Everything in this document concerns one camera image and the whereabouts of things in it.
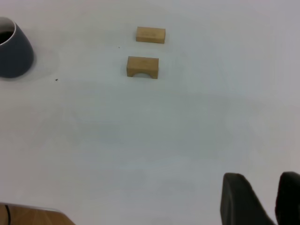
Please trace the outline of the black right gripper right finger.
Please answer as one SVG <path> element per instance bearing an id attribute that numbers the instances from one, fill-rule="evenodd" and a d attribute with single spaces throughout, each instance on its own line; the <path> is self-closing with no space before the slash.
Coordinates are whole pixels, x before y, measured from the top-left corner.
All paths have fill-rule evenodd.
<path id="1" fill-rule="evenodd" d="M 284 172 L 280 176 L 275 214 L 279 225 L 300 224 L 300 175 Z"/>

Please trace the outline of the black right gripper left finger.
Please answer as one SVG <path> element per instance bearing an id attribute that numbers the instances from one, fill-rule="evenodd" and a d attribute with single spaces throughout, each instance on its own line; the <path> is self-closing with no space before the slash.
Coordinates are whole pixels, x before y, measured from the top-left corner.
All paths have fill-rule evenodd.
<path id="1" fill-rule="evenodd" d="M 223 176 L 220 203 L 222 225 L 273 225 L 248 180 L 239 173 Z"/>

